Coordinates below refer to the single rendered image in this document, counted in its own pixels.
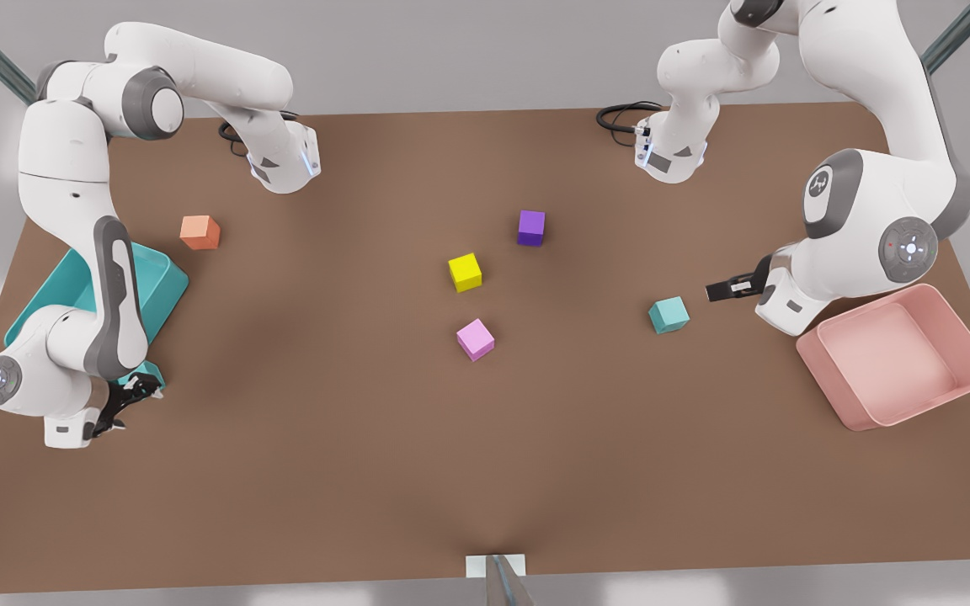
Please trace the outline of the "light blue cube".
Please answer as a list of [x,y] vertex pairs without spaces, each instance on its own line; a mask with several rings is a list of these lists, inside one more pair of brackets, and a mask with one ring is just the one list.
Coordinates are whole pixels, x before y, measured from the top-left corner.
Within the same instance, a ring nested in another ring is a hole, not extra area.
[[680,296],[656,300],[649,308],[649,318],[657,334],[677,331],[690,320],[684,300]]
[[134,389],[139,383],[157,383],[152,391],[165,389],[167,386],[161,370],[150,360],[143,361],[138,368],[132,369],[127,375],[116,380],[116,383],[125,389]]

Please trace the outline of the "pink cube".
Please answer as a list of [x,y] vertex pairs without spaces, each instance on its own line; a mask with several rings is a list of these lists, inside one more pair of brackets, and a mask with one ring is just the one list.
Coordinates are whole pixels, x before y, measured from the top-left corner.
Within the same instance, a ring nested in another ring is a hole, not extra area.
[[456,332],[456,340],[463,353],[472,361],[477,361],[495,348],[495,338],[480,318],[475,318]]

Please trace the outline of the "pale frame post foot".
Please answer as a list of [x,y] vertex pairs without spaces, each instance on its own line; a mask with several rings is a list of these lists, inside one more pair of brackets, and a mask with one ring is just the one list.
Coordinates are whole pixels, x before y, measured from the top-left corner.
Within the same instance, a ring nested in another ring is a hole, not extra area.
[[[498,559],[505,559],[511,566],[512,571],[519,577],[527,575],[526,555],[498,555]],[[492,555],[469,555],[465,559],[466,578],[485,578],[488,574],[488,561],[492,561]]]

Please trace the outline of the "yellow cube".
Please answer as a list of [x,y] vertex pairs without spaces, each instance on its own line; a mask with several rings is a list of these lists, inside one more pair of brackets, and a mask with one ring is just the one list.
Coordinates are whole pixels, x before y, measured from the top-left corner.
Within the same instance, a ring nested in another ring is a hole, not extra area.
[[448,261],[448,273],[458,293],[482,286],[482,270],[473,252],[451,258]]

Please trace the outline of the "orange cube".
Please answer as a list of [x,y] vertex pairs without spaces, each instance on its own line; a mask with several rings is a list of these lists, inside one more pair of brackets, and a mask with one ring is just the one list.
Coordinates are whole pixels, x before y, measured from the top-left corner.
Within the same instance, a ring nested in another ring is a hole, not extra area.
[[179,238],[189,249],[217,249],[220,237],[221,228],[210,215],[188,215],[181,220]]

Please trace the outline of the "pink plastic bin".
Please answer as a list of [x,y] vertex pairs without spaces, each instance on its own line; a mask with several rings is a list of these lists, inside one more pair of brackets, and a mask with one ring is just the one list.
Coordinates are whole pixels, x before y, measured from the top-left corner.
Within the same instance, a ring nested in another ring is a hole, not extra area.
[[820,322],[797,352],[851,431],[887,428],[970,394],[970,330],[916,284]]

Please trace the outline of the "teal plastic bin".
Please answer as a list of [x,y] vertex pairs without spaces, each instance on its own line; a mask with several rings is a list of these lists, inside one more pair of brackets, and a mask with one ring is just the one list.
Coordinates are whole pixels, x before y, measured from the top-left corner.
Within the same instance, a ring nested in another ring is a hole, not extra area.
[[[132,256],[140,318],[147,341],[151,343],[184,295],[189,277],[169,256],[149,247],[132,244]],[[7,330],[3,345],[11,345],[22,332],[27,319],[44,306],[66,306],[95,313],[91,271],[81,254],[68,250]]]

